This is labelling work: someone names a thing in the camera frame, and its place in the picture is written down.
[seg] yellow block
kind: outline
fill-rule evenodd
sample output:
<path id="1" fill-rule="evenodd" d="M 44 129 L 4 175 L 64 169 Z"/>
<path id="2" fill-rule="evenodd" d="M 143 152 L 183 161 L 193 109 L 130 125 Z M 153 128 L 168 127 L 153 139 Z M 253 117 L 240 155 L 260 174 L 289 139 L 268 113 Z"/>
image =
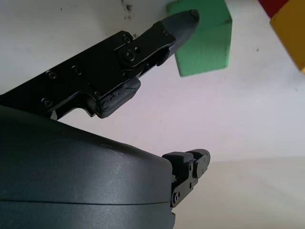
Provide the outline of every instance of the yellow block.
<path id="1" fill-rule="evenodd" d="M 305 0 L 290 0 L 270 23 L 298 68 L 305 73 Z"/>

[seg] green block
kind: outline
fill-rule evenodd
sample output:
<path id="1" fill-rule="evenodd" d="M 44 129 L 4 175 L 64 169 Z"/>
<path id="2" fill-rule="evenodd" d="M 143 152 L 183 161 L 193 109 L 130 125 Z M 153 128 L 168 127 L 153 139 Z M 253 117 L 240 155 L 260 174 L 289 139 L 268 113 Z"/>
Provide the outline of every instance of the green block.
<path id="1" fill-rule="evenodd" d="M 226 68 L 232 18 L 224 0 L 180 0 L 167 5 L 169 15 L 197 9 L 200 22 L 194 35 L 176 52 L 180 76 Z"/>

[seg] screw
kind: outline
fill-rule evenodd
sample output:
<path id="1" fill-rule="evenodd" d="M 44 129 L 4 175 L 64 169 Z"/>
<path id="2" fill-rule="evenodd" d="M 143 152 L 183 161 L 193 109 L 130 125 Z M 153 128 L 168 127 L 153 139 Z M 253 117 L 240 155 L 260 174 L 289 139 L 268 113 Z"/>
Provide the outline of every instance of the screw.
<path id="1" fill-rule="evenodd" d="M 53 105 L 53 101 L 50 99 L 44 98 L 41 102 L 44 105 L 44 107 L 46 107 L 46 108 L 49 108 Z"/>
<path id="2" fill-rule="evenodd" d="M 47 75 L 50 79 L 52 79 L 52 80 L 54 80 L 54 79 L 57 77 L 57 74 L 56 74 L 55 72 L 51 71 L 51 70 L 48 70 L 48 71 L 46 72 L 46 75 Z"/>
<path id="3" fill-rule="evenodd" d="M 77 65 L 73 66 L 72 70 L 74 71 L 75 74 L 81 75 L 81 69 Z"/>
<path id="4" fill-rule="evenodd" d="M 130 42 L 130 38 L 128 36 L 123 36 L 123 41 L 125 43 L 129 43 Z"/>
<path id="5" fill-rule="evenodd" d="M 175 193 L 174 194 L 174 197 L 173 197 L 173 202 L 176 203 L 179 199 L 179 194 L 178 193 Z"/>
<path id="6" fill-rule="evenodd" d="M 132 62 L 135 59 L 135 54 L 131 50 L 126 50 L 125 52 L 123 52 L 123 57 L 125 58 L 125 60 Z"/>

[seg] bolt head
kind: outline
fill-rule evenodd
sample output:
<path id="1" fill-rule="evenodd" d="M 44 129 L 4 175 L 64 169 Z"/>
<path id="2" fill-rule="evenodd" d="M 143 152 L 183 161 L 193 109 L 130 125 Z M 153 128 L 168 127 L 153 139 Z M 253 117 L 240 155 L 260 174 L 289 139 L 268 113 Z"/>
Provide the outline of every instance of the bolt head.
<path id="1" fill-rule="evenodd" d="M 73 67 L 72 67 L 72 71 L 76 74 L 76 75 L 81 75 L 81 69 L 79 68 L 79 66 L 77 66 L 77 65 L 74 65 Z"/>
<path id="2" fill-rule="evenodd" d="M 50 79 L 52 79 L 52 80 L 56 79 L 56 77 L 57 77 L 57 74 L 56 74 L 54 71 L 52 71 L 52 70 L 48 70 L 48 71 L 46 72 L 46 75 L 47 75 Z"/>
<path id="3" fill-rule="evenodd" d="M 125 43 L 129 43 L 131 41 L 130 37 L 129 36 L 123 36 L 123 41 Z"/>
<path id="4" fill-rule="evenodd" d="M 126 50 L 125 52 L 123 52 L 122 55 L 123 55 L 124 59 L 129 61 L 129 62 L 132 62 L 135 59 L 135 54 L 131 50 Z"/>
<path id="5" fill-rule="evenodd" d="M 42 100 L 42 104 L 44 105 L 44 107 L 49 108 L 49 107 L 51 107 L 53 105 L 53 101 L 50 100 L 50 99 L 44 98 Z"/>

